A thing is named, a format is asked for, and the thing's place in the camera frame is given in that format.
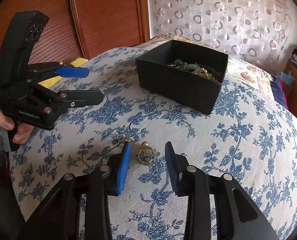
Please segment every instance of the jewelry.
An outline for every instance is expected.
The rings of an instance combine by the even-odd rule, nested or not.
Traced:
[[[150,150],[152,153],[149,156],[144,155],[144,151]],[[139,153],[137,155],[139,162],[143,165],[150,165],[152,164],[156,159],[156,152],[155,150],[149,146],[147,142],[142,142],[141,148],[139,150]]]

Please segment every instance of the floral tablecloth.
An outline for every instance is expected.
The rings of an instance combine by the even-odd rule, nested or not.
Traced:
[[[109,50],[83,65],[90,70],[87,78],[63,78],[53,87],[100,89],[105,98],[99,106],[70,109],[52,131],[34,129],[29,141],[10,155],[13,187],[24,217],[29,218],[64,174],[92,171],[121,151],[121,138],[132,136],[126,187],[121,196],[109,197],[113,239],[183,237],[187,199],[172,191],[164,158],[167,141],[204,172],[232,174],[285,239],[297,225],[297,119],[229,75],[208,116],[145,91],[135,66],[135,57],[144,51]],[[150,166],[136,160],[142,141],[157,152]],[[215,217],[212,204],[213,236]]]

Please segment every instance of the navy blue fabric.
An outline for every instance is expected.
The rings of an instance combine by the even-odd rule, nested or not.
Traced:
[[[287,109],[287,105],[284,99],[284,93],[281,88],[280,82],[277,76],[275,75],[271,75],[271,76],[273,78],[273,81],[271,81],[271,88],[274,95],[274,99],[277,103],[279,103],[280,105],[284,106]]]

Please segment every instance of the yellow object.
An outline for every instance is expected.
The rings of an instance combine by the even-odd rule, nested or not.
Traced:
[[[71,65],[74,67],[80,67],[82,64],[84,64],[85,62],[88,62],[88,59],[82,58],[82,57],[78,57],[76,60],[71,62]],[[39,84],[42,85],[43,87],[46,88],[50,88],[51,86],[53,86],[56,82],[58,82],[62,77],[58,76],[58,77],[54,77],[54,78],[50,78],[47,80],[44,80],[42,82],[40,82]]]

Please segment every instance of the patterned curtain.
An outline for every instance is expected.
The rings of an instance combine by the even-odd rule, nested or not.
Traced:
[[[297,42],[297,8],[292,0],[149,0],[149,3],[153,36],[166,33],[183,36],[272,73],[284,69],[285,60]]]

